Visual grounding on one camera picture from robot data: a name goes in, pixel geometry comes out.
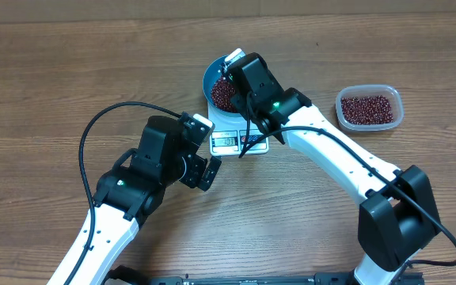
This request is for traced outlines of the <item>white digital kitchen scale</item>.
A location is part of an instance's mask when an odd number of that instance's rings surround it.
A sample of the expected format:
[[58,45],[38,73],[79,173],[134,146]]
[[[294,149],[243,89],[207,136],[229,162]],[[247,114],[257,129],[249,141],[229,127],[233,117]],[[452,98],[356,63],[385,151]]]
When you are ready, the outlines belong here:
[[213,156],[238,156],[245,144],[256,141],[262,136],[254,123],[246,134],[246,120],[238,113],[225,112],[209,103],[208,119],[215,125],[209,138],[210,152]]

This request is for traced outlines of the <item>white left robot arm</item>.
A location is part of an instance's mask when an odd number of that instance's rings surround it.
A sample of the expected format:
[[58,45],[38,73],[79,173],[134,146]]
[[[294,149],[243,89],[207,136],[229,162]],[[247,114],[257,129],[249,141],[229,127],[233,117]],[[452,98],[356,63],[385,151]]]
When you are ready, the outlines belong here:
[[206,191],[221,165],[197,150],[214,124],[200,114],[152,116],[139,146],[127,150],[97,182],[92,205],[51,284],[101,284],[109,269],[179,181]]

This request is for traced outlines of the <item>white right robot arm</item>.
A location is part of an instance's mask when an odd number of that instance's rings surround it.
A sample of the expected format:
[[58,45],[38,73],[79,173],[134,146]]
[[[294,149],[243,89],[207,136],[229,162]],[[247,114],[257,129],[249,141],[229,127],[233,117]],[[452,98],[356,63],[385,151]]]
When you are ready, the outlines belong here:
[[363,149],[334,127],[294,88],[283,89],[256,52],[237,49],[222,64],[234,85],[232,103],[264,137],[273,136],[320,166],[359,208],[358,239],[365,252],[352,284],[390,284],[439,233],[428,176],[405,171]]

